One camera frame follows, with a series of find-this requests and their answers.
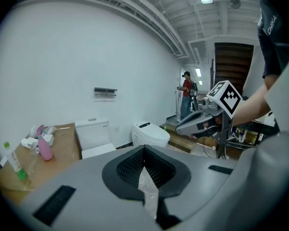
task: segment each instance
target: backpack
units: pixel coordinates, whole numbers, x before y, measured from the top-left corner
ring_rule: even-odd
[[[197,95],[197,91],[198,91],[198,87],[197,87],[197,84],[194,83],[192,80],[188,79],[191,83],[192,83],[192,88],[191,90],[188,91],[189,95],[191,97],[193,97],[194,95],[196,96]]]

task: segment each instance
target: white bottle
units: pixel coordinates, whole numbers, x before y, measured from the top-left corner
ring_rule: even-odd
[[[20,162],[16,156],[16,153],[14,150],[10,147],[10,144],[8,142],[4,143],[4,148],[5,148],[5,155],[13,167],[14,171],[17,173],[17,176],[19,179],[24,180],[27,175],[26,172],[24,171],[23,168],[21,168]]]

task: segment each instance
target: toilet tank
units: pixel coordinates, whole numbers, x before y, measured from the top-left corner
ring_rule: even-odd
[[[107,118],[91,118],[75,122],[81,150],[110,143]]]

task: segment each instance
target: person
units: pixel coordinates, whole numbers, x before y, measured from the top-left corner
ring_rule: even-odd
[[[264,96],[276,82],[289,61],[289,25],[269,0],[260,0],[261,16],[258,22],[258,39],[264,57],[264,84],[245,102],[233,117],[233,126],[258,119],[268,112],[270,107]],[[215,118],[222,123],[221,116]]]
[[[192,97],[189,95],[189,91],[192,89],[193,82],[191,80],[191,74],[186,71],[182,77],[185,78],[185,81],[183,83],[183,87],[178,87],[178,90],[183,91],[183,97],[182,97],[182,103],[181,103],[181,116],[177,120],[178,122],[181,122],[185,117],[187,117],[191,113],[191,102]]]

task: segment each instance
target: bottle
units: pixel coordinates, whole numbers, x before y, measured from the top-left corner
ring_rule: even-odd
[[[13,167],[14,171],[17,174],[17,177],[21,180],[25,180],[27,178],[27,173],[23,168],[21,168],[20,162],[16,156],[16,153],[14,150],[10,147],[10,143],[5,142],[4,143],[4,148],[5,148],[5,155]]]
[[[48,161],[53,158],[53,152],[50,149],[49,144],[46,142],[46,140],[44,140],[42,136],[43,130],[44,130],[43,126],[40,126],[37,130],[39,153],[45,161]]]

